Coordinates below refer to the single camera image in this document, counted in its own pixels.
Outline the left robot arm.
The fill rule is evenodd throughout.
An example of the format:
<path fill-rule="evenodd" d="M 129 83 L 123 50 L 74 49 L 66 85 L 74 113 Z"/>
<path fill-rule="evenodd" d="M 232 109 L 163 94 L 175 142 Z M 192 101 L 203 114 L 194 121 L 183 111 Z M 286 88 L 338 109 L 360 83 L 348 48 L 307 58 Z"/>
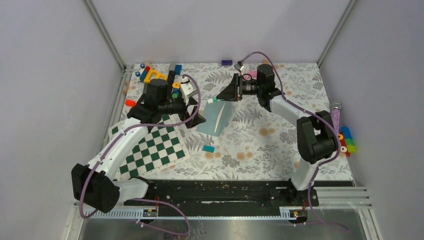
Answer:
<path fill-rule="evenodd" d="M 122 128 L 105 147 L 87 164 L 77 163 L 71 170 L 73 195 L 79 201 L 79 211 L 83 218 L 83 205 L 96 211 L 110 212 L 118 203 L 138 200 L 148 206 L 155 200 L 155 192 L 148 180 L 133 177 L 115 181 L 121 164 L 135 145 L 144 139 L 152 128 L 166 128 L 160 124 L 164 115 L 179 115 L 180 122 L 188 128 L 204 123 L 199 115 L 198 105 L 201 93 L 198 83 L 188 74 L 183 74 L 179 94 L 171 99 L 172 83 L 163 79 L 153 79 L 145 86 L 141 95 L 124 120 Z"/>

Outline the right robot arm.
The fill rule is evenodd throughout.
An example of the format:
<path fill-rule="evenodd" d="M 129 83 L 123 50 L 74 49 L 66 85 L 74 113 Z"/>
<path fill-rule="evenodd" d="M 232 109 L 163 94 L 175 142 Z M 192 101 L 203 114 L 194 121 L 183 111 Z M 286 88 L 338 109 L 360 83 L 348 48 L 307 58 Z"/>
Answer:
<path fill-rule="evenodd" d="M 230 84 L 217 95 L 228 102 L 241 101 L 243 96 L 256 96 L 261 107 L 283 117 L 296 128 L 297 149 L 300 161 L 289 179 L 285 198 L 293 206 L 301 205 L 312 193 L 319 167 L 335 160 L 341 152 L 341 143 L 328 111 L 310 112 L 285 97 L 276 87 L 275 68 L 261 64 L 256 76 L 246 73 L 242 61 L 234 65 L 237 73 Z"/>

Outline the green white glue stick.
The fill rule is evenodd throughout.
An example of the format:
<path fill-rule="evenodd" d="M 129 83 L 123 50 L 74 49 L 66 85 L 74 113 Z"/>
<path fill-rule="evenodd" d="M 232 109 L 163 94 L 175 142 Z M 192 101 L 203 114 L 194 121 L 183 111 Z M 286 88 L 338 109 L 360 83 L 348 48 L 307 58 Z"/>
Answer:
<path fill-rule="evenodd" d="M 212 104 L 212 103 L 216 103 L 216 102 L 218 102 L 219 100 L 216 98 L 216 97 L 214 97 L 214 98 L 210 98 L 210 99 L 208 99 L 207 100 L 207 103 L 208 104 Z"/>

